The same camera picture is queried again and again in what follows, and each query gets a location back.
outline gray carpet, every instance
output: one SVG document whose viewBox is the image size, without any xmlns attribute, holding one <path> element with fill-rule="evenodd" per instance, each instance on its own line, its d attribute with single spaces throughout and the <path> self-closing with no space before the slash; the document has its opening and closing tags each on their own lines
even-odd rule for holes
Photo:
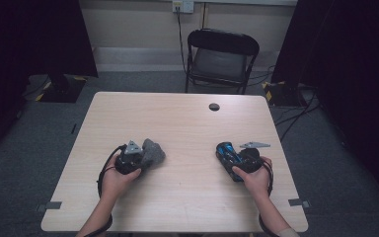
<svg viewBox="0 0 379 237">
<path fill-rule="evenodd" d="M 45 78 L 32 77 L 27 91 Z M 263 95 L 256 84 L 260 80 L 252 80 L 254 85 L 246 94 Z M 101 72 L 100 78 L 88 80 L 76 104 L 38 103 L 34 97 L 39 91 L 28 95 L 22 116 L 0 141 L 0 236 L 74 236 L 43 232 L 43 212 L 37 207 L 51 199 L 95 93 L 182 93 L 184 88 L 183 72 Z M 190 86 L 189 91 L 236 93 L 234 88 L 211 86 Z M 312 91 L 303 94 L 307 101 L 312 99 Z M 317 99 L 310 108 L 316 106 Z M 270 110 L 277 121 L 301 113 L 300 109 Z M 280 136 L 291 122 L 277 126 Z M 302 116 L 282 141 L 297 191 L 311 203 L 305 209 L 309 230 L 301 236 L 379 236 L 379 187 L 341 144 L 339 131 L 320 108 Z"/>
</svg>

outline light wood surface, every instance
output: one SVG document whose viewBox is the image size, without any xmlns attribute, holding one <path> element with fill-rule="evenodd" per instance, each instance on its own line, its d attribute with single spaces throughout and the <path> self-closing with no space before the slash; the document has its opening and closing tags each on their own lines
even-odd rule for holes
<svg viewBox="0 0 379 237">
<path fill-rule="evenodd" d="M 216 103 L 218 112 L 208 106 Z M 165 161 L 134 181 L 113 210 L 110 231 L 259 232 L 258 211 L 243 183 L 235 183 L 215 157 L 230 141 L 237 151 L 249 141 L 268 143 L 272 159 L 271 199 L 299 232 L 308 223 L 263 97 L 162 93 L 97 93 L 47 210 L 45 231 L 78 231 L 99 200 L 98 175 L 115 148 L 129 140 L 158 142 Z"/>
</svg>

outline person's right hand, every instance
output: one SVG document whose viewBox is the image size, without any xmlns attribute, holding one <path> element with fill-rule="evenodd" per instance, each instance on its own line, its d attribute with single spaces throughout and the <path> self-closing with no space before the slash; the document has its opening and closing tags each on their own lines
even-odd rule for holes
<svg viewBox="0 0 379 237">
<path fill-rule="evenodd" d="M 264 156 L 261 158 L 268 162 L 268 164 L 272 167 L 270 159 Z M 253 173 L 246 173 L 236 166 L 232 167 L 233 172 L 244 180 L 245 187 L 254 198 L 268 196 L 267 189 L 269 184 L 269 173 L 264 166 L 267 166 L 267 163 L 264 163 L 257 171 Z"/>
</svg>

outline chair seat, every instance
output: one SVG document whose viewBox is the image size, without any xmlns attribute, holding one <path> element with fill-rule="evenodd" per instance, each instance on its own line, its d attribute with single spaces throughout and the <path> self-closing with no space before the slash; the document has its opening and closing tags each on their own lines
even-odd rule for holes
<svg viewBox="0 0 379 237">
<path fill-rule="evenodd" d="M 246 61 L 245 55 L 199 48 L 191 68 L 191 75 L 243 83 Z"/>
</svg>

